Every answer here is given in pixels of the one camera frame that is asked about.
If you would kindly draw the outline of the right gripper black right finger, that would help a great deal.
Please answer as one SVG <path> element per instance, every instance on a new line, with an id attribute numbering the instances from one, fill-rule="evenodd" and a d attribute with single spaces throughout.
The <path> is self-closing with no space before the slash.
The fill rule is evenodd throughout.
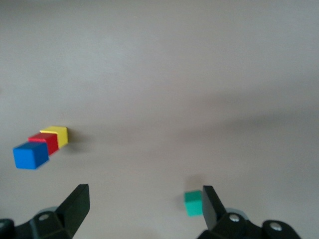
<path id="1" fill-rule="evenodd" d="M 207 225 L 200 239 L 298 239 L 288 224 L 267 220 L 259 227 L 236 212 L 227 212 L 212 186 L 203 186 L 202 211 Z"/>

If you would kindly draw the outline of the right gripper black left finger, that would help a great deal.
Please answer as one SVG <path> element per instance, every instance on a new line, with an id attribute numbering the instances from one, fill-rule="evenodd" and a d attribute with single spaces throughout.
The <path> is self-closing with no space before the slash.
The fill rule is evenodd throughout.
<path id="1" fill-rule="evenodd" d="M 14 230 L 16 239 L 72 239 L 90 210 L 89 185 L 78 185 L 54 210 L 35 215 Z"/>

